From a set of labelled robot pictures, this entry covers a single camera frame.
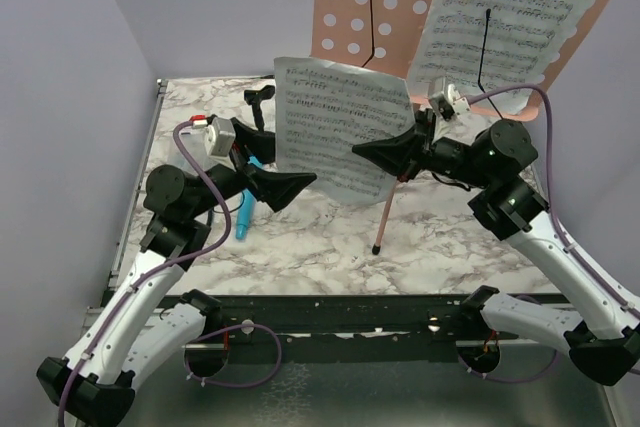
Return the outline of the sheet music page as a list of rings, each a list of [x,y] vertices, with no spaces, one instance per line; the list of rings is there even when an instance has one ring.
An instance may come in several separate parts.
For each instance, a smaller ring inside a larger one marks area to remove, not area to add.
[[[431,0],[408,72],[413,96],[445,77],[464,95],[549,79],[596,0]]]
[[[396,76],[312,57],[274,60],[275,165],[312,172],[310,187],[348,205],[386,200],[394,178],[352,147],[406,132],[414,109]]]

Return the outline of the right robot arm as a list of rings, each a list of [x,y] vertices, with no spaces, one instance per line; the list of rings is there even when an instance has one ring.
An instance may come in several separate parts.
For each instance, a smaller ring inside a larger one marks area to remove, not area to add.
[[[436,120],[419,111],[405,133],[352,151],[400,182],[429,171],[478,189],[468,205],[481,226],[536,265],[573,307],[558,310],[481,286],[462,304],[461,330],[472,338],[495,331],[536,341],[567,356],[592,381],[615,385],[639,361],[639,300],[622,301],[622,287],[608,274],[599,284],[581,268],[586,252],[570,244],[549,203],[521,177],[538,157],[526,128],[502,119],[467,145],[437,138]]]

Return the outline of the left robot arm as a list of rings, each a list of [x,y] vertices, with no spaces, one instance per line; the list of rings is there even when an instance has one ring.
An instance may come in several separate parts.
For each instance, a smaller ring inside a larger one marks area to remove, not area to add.
[[[173,140],[191,171],[161,165],[149,174],[144,207],[152,218],[126,279],[77,343],[37,370],[58,425],[67,415],[88,426],[119,425],[145,380],[190,342],[219,343],[226,361],[237,328],[209,295],[191,290],[151,329],[147,321],[193,262],[229,238],[227,199],[249,191],[278,212],[316,179],[263,170],[275,158],[273,133],[236,119],[193,116],[174,128]]]

